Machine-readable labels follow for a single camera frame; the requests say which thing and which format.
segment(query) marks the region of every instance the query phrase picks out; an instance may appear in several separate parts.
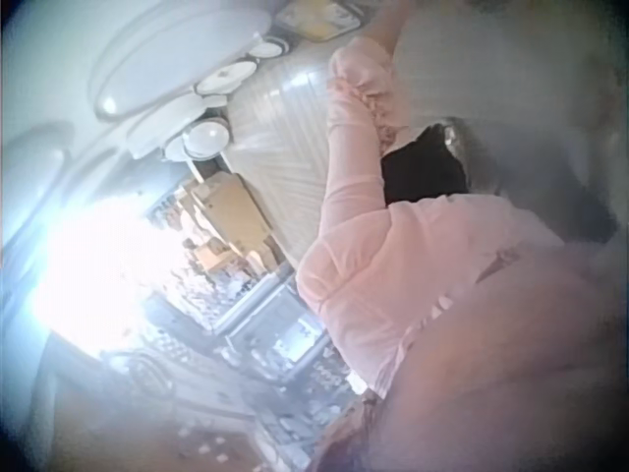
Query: pink shirt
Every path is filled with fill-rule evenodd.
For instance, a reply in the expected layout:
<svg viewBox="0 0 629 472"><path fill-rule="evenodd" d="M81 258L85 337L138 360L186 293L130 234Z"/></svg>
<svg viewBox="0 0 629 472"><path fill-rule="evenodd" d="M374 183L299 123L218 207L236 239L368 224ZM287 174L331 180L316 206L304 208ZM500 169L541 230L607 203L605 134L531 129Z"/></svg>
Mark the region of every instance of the pink shirt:
<svg viewBox="0 0 629 472"><path fill-rule="evenodd" d="M403 359L414 327L447 310L523 246L562 242L500 197L386 207L380 159L408 131L391 57L357 37L332 56L330 75L327 188L298 287L348 365L384 396L383 379Z"/></svg>

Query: pink sleeve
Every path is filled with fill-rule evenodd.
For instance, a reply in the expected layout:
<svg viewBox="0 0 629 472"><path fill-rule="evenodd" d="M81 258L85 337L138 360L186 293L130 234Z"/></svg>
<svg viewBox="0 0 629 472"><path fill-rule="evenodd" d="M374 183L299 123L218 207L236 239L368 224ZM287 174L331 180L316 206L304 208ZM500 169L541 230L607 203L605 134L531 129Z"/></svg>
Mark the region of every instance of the pink sleeve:
<svg viewBox="0 0 629 472"><path fill-rule="evenodd" d="M380 159L402 127L393 82L391 57L371 39L354 38L332 56L329 168L319 234L384 208Z"/></svg>

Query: bright light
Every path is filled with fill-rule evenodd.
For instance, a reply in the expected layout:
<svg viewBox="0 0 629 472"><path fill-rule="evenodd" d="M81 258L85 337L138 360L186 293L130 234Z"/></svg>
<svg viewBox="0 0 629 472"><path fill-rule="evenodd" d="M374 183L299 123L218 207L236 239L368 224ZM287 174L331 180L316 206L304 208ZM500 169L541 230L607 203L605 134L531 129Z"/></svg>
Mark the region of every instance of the bright light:
<svg viewBox="0 0 629 472"><path fill-rule="evenodd" d="M308 74L298 74L289 82L289 88L306 86L308 83Z"/></svg>
<svg viewBox="0 0 629 472"><path fill-rule="evenodd" d="M117 110L116 102L111 96L102 100L102 109L105 110L109 114L114 114L116 112Z"/></svg>
<svg viewBox="0 0 629 472"><path fill-rule="evenodd" d="M156 229L129 201L101 202L64 221L49 239L35 315L87 354L125 347L143 315L146 287L185 258L175 231Z"/></svg>

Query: cardboard box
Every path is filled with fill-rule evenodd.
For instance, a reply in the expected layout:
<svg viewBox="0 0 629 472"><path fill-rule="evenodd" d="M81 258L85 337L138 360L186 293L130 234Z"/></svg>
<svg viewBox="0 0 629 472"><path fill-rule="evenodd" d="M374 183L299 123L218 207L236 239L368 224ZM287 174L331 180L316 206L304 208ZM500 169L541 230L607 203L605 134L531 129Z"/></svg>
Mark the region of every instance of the cardboard box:
<svg viewBox="0 0 629 472"><path fill-rule="evenodd" d="M229 249L216 254L207 244L195 249L195 257L203 269L207 271L219 270L237 258L236 254Z"/></svg>
<svg viewBox="0 0 629 472"><path fill-rule="evenodd" d="M218 172L192 190L220 237L241 257L256 250L270 228L238 175Z"/></svg>

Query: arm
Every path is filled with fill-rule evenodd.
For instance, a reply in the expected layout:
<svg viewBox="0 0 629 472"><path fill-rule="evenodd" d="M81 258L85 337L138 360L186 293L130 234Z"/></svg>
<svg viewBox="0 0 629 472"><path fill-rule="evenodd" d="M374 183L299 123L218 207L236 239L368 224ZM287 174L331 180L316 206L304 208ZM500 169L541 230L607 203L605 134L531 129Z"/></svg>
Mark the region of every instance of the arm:
<svg viewBox="0 0 629 472"><path fill-rule="evenodd" d="M413 0L396 0L382 8L373 21L361 32L362 37L377 42L391 56L400 38L402 27L415 8Z"/></svg>
<svg viewBox="0 0 629 472"><path fill-rule="evenodd" d="M399 118L391 56L411 0L384 7L330 61L329 169L319 233L384 208L380 159L393 144Z"/></svg>

